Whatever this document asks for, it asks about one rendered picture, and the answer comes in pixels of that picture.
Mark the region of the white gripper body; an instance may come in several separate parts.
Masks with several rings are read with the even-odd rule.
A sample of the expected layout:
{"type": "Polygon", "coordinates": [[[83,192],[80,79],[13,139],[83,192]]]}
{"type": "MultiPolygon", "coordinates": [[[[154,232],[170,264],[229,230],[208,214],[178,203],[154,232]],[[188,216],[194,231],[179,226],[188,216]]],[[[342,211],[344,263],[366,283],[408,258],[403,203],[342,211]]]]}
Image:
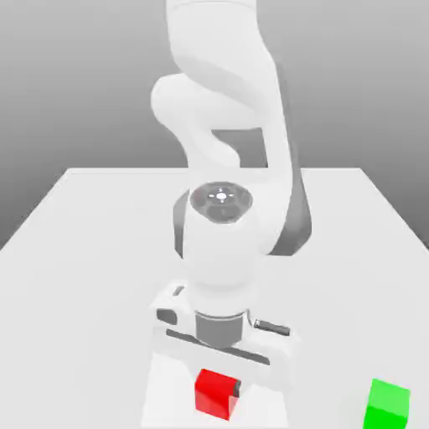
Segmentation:
{"type": "Polygon", "coordinates": [[[216,349],[176,328],[157,326],[152,329],[153,350],[185,363],[193,375],[201,369],[211,370],[273,391],[293,384],[294,360],[299,337],[287,327],[268,322],[243,324],[243,338],[225,349],[216,349]]]}

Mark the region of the small red cube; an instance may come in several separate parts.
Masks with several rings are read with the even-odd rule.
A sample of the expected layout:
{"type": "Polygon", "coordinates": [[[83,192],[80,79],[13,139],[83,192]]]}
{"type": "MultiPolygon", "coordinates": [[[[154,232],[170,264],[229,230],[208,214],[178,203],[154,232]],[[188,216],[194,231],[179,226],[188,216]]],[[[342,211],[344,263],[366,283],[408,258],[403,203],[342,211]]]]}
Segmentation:
{"type": "Polygon", "coordinates": [[[194,383],[195,409],[228,421],[228,397],[239,379],[202,369],[194,383]]]}

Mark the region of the small green cube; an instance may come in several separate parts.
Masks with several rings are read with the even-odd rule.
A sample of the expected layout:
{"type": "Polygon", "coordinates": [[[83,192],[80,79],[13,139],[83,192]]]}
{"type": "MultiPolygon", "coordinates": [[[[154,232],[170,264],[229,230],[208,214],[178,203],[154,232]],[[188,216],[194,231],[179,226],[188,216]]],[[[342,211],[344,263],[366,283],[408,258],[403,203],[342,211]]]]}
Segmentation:
{"type": "Polygon", "coordinates": [[[363,429],[406,429],[411,391],[372,379],[363,429]]]}

